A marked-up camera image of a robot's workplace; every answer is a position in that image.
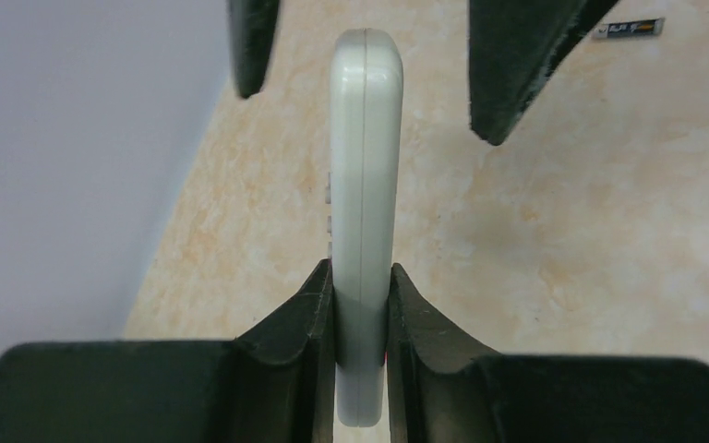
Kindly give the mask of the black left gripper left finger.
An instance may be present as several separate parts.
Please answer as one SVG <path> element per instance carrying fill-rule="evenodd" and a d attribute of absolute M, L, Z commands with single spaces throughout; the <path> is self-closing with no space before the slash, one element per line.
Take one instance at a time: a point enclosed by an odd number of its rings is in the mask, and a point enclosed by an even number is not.
<path fill-rule="evenodd" d="M 330 262 L 232 340 L 29 342 L 0 356 L 0 442 L 330 442 Z"/>

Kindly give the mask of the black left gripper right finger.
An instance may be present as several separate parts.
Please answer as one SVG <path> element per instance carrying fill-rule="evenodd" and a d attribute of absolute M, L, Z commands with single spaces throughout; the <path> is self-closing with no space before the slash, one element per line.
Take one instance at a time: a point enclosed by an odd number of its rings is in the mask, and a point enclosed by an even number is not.
<path fill-rule="evenodd" d="M 394 265 L 387 375 L 394 442 L 709 442 L 709 365 L 506 354 L 437 310 Z"/>

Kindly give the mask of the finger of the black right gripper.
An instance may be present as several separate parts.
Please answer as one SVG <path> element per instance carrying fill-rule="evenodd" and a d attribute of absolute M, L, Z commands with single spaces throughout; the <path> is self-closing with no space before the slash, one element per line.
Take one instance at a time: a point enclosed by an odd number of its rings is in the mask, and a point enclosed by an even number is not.
<path fill-rule="evenodd" d="M 234 86 L 237 95 L 247 100 L 265 83 L 281 1 L 229 0 L 227 8 Z"/>
<path fill-rule="evenodd" d="M 498 146 L 564 58 L 616 0 L 474 0 L 468 3 L 472 131 Z"/>

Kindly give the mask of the white remote control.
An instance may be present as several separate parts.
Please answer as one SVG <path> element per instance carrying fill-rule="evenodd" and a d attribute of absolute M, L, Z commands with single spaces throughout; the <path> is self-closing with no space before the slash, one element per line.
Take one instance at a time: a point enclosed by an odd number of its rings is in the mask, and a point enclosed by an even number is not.
<path fill-rule="evenodd" d="M 339 420 L 382 414 L 403 62 L 384 30 L 344 32 L 330 65 L 330 263 Z"/>

